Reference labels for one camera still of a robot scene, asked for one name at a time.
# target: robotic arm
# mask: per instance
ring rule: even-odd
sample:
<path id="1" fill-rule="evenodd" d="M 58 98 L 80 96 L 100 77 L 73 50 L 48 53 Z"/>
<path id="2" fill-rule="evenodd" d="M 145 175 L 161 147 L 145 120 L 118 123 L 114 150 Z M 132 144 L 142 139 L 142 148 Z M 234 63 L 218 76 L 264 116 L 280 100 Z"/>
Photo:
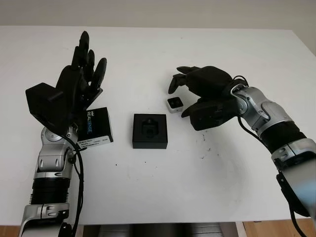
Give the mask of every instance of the robotic arm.
<path id="1" fill-rule="evenodd" d="M 291 216 L 295 211 L 311 216 L 316 223 L 316 143 L 300 132 L 280 105 L 267 99 L 259 89 L 249 87 L 244 77 L 232 78 L 212 66 L 177 70 L 181 74 L 173 76 L 169 94 L 178 86 L 186 85 L 189 91 L 200 96 L 182 117 L 190 116 L 193 128 L 203 130 L 237 116 L 242 128 L 272 154 L 279 171 L 276 179 L 289 203 Z M 257 135 L 246 129 L 240 118 L 244 118 Z"/>
<path id="2" fill-rule="evenodd" d="M 83 164 L 77 145 L 78 117 L 101 94 L 106 64 L 107 60 L 102 58 L 94 71 L 94 52 L 89 50 L 89 35 L 85 31 L 79 46 L 75 47 L 72 64 L 63 69 L 56 87 L 40 83 L 26 90 L 30 112 L 44 129 L 33 193 L 30 205 L 24 209 L 19 237 L 75 236 L 83 202 Z M 67 199 L 73 166 L 79 176 L 79 195 L 72 228 L 64 220 L 69 216 Z"/>

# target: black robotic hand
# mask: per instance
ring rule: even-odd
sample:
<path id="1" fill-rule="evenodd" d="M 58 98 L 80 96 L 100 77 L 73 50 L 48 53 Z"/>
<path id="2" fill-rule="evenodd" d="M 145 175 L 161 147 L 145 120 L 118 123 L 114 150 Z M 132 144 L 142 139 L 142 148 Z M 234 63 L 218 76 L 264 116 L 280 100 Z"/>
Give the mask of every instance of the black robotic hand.
<path id="1" fill-rule="evenodd" d="M 178 86 L 186 85 L 189 91 L 200 96 L 197 102 L 188 107 L 181 117 L 190 116 L 195 130 L 217 127 L 238 115 L 237 102 L 231 95 L 234 86 L 248 86 L 242 76 L 232 78 L 228 73 L 213 66 L 178 67 L 181 74 L 173 76 L 169 94 Z"/>
<path id="2" fill-rule="evenodd" d="M 84 31 L 72 63 L 63 69 L 56 87 L 40 83 L 26 90 L 31 114 L 53 133 L 65 135 L 101 94 L 106 65 L 106 58 L 102 58 L 93 70 L 94 52 L 89 50 L 89 35 Z"/>

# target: product box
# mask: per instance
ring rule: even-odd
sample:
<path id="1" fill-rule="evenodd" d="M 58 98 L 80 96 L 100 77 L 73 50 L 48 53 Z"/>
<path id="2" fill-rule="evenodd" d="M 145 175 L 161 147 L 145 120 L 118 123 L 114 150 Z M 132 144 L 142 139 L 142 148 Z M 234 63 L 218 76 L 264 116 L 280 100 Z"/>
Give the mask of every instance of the product box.
<path id="1" fill-rule="evenodd" d="M 78 123 L 78 144 L 81 148 L 113 142 L 108 109 L 99 108 L 82 113 Z"/>

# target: white label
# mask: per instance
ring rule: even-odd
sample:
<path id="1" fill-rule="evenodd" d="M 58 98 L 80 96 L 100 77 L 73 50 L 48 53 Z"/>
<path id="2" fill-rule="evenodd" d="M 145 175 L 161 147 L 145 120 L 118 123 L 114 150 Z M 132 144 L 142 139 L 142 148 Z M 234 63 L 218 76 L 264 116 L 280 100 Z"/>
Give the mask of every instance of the white label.
<path id="1" fill-rule="evenodd" d="M 94 146 L 99 146 L 102 144 L 110 143 L 109 136 L 103 136 L 103 137 L 96 137 L 84 141 L 79 141 L 78 144 L 80 148 L 85 148 L 85 147 L 94 147 Z"/>

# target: white wall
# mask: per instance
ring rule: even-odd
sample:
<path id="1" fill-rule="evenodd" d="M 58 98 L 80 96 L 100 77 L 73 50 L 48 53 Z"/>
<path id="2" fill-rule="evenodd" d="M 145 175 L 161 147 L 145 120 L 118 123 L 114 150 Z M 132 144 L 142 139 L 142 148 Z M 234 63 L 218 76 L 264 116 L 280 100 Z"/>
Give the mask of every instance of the white wall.
<path id="1" fill-rule="evenodd" d="M 0 0 L 0 25 L 290 29 L 316 54 L 316 0 Z"/>

